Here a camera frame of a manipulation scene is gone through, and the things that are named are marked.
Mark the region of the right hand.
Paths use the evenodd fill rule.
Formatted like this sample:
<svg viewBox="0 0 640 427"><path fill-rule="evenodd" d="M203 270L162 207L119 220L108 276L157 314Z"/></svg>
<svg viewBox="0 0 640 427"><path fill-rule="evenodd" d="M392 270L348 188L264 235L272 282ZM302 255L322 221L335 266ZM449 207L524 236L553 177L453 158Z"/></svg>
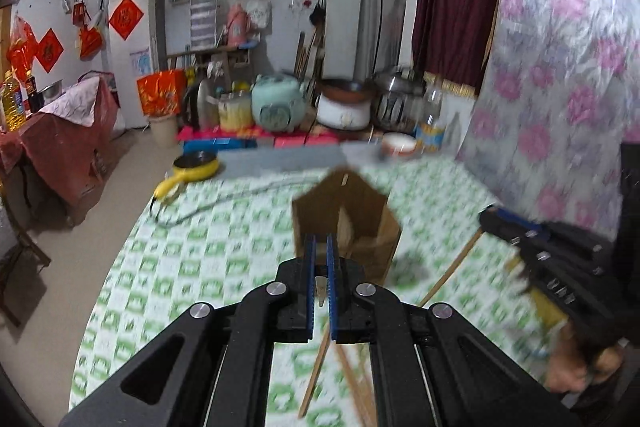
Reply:
<svg viewBox="0 0 640 427"><path fill-rule="evenodd" d="M553 393L583 392L608 381L622 367L624 349L615 345L587 362L579 350L573 324L563 324L555 337L544 387Z"/></svg>

